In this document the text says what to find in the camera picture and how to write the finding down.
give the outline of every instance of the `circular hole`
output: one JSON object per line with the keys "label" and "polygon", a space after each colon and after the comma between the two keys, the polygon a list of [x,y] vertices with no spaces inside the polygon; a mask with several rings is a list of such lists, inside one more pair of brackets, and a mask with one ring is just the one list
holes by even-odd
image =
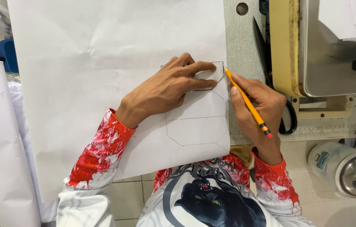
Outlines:
{"label": "circular hole", "polygon": [[246,3],[239,3],[236,10],[238,15],[244,16],[248,12],[248,5]]}

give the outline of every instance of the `black panther graphic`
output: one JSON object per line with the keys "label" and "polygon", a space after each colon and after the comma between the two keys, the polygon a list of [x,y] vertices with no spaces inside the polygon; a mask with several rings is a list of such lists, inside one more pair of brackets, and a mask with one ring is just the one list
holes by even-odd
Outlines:
{"label": "black panther graphic", "polygon": [[[214,178],[221,189],[211,187],[207,178]],[[265,215],[256,201],[243,197],[215,175],[186,183],[175,206],[209,227],[266,227]]]}

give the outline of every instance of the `blue object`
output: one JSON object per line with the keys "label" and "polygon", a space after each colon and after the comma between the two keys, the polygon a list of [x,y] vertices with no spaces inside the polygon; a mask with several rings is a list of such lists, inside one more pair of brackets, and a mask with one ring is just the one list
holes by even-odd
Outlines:
{"label": "blue object", "polygon": [[14,39],[0,41],[0,56],[5,58],[4,69],[6,72],[19,73]]}

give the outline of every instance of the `fingernail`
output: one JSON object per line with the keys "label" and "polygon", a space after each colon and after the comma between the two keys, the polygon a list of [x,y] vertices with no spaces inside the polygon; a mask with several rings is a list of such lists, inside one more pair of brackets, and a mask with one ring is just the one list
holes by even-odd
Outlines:
{"label": "fingernail", "polygon": [[232,87],[231,95],[235,95],[237,92],[238,92],[238,88],[237,87]]}

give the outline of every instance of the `yellow machine part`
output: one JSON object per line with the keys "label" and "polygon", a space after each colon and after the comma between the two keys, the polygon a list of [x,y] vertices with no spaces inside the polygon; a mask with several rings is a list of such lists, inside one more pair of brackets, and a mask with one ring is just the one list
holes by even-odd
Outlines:
{"label": "yellow machine part", "polygon": [[270,0],[270,43],[273,86],[303,97],[299,84],[299,0]]}

